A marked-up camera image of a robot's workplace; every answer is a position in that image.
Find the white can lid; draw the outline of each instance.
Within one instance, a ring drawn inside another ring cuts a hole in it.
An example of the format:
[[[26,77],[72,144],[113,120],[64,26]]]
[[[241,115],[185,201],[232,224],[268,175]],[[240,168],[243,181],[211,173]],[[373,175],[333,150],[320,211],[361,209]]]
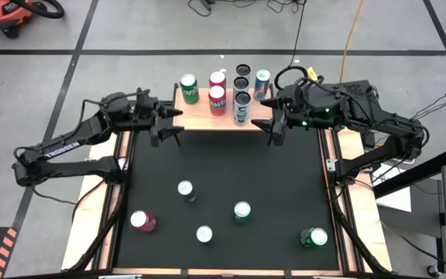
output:
[[[256,78],[260,81],[267,81],[271,78],[271,74],[268,72],[268,70],[259,70],[256,73]]]
[[[221,73],[220,71],[215,71],[209,79],[213,82],[220,83],[225,80],[225,74]]]
[[[190,181],[181,181],[178,184],[178,192],[181,195],[188,195],[192,192],[192,183]]]
[[[324,245],[328,241],[328,235],[324,229],[313,229],[310,233],[310,238],[317,245]]]
[[[144,211],[136,211],[133,212],[132,216],[130,216],[130,223],[132,226],[135,226],[136,228],[139,228],[141,226],[144,226],[147,222],[147,215]]]
[[[211,89],[209,89],[209,95],[212,98],[221,98],[224,94],[225,90],[219,85],[213,86]]]
[[[180,83],[184,86],[191,86],[195,82],[195,76],[193,74],[184,74],[180,79]]]
[[[213,231],[208,226],[200,226],[197,229],[197,239],[202,243],[206,243],[213,237]]]
[[[246,217],[251,212],[251,206],[245,202],[241,201],[235,205],[235,214],[240,217]]]

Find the can top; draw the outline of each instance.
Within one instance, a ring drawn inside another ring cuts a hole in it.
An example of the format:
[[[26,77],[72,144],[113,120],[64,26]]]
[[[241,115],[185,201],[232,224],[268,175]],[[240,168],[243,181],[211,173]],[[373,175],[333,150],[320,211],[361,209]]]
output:
[[[239,76],[246,76],[251,73],[251,67],[247,64],[240,64],[237,66],[237,74]]]
[[[215,83],[220,83],[225,80],[225,74],[220,71],[215,71],[211,76],[209,76],[209,80]]]
[[[225,90],[219,85],[213,86],[211,89],[209,89],[209,95],[212,98],[221,98],[224,94]]]
[[[259,70],[256,73],[256,78],[260,81],[268,81],[271,78],[271,74],[268,70]]]
[[[326,234],[324,229],[316,228],[310,233],[310,239],[316,245],[324,245],[328,241],[328,234]]]
[[[251,101],[251,95],[245,91],[238,92],[237,95],[235,95],[235,101],[239,105],[247,105]]]
[[[130,223],[132,224],[132,226],[135,226],[136,228],[144,226],[146,222],[147,222],[147,215],[144,211],[133,212],[132,216],[130,216]]]
[[[188,195],[192,192],[192,183],[190,181],[181,181],[178,184],[178,192],[181,195]]]
[[[237,77],[233,81],[233,85],[238,89],[244,89],[249,86],[249,81],[245,77]]]
[[[197,229],[196,235],[199,241],[206,243],[213,237],[213,231],[208,226],[200,226],[199,229]]]
[[[235,214],[238,217],[246,217],[251,213],[251,206],[245,202],[241,201],[235,205]]]
[[[180,83],[183,86],[191,86],[195,83],[195,76],[193,74],[184,74],[180,78]]]

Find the black table surface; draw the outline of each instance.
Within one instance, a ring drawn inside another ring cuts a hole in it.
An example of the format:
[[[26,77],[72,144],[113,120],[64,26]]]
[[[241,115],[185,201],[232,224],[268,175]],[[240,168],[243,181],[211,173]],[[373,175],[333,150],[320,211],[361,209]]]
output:
[[[159,148],[139,134],[131,164],[127,207],[114,266],[246,270],[338,270],[317,131],[287,131],[283,146],[267,146],[263,132],[185,131],[182,145]],[[182,180],[197,191],[193,204],[177,192]],[[251,205],[246,224],[233,220],[237,202]],[[138,210],[157,219],[152,232],[130,225]],[[199,226],[213,240],[199,243]],[[321,248],[300,245],[302,229],[328,234]]]

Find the sprite can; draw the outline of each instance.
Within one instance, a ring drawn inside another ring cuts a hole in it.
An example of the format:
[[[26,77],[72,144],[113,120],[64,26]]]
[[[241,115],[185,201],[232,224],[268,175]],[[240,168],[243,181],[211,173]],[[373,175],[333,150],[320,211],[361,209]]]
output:
[[[300,243],[304,247],[321,247],[328,241],[328,234],[321,228],[310,228],[300,232]]]
[[[184,74],[180,79],[180,87],[187,104],[199,102],[199,88],[197,88],[197,79],[193,74]]]
[[[251,219],[251,206],[245,201],[238,202],[233,211],[235,221],[239,224],[246,223]]]

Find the vacuum hose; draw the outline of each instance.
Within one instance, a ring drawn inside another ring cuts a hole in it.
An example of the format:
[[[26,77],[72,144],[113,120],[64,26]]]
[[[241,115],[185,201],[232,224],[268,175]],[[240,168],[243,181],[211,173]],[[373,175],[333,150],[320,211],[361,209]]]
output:
[[[29,3],[27,3],[26,0],[10,0],[10,1],[24,9],[30,11],[30,12],[35,13],[36,15],[39,15],[39,16],[42,16],[42,17],[45,17],[48,19],[61,19],[65,14],[63,7],[57,0],[44,0],[48,3],[50,3],[51,5],[53,5],[54,8],[56,8],[55,12],[48,12],[48,11],[39,9],[36,6],[30,5]]]

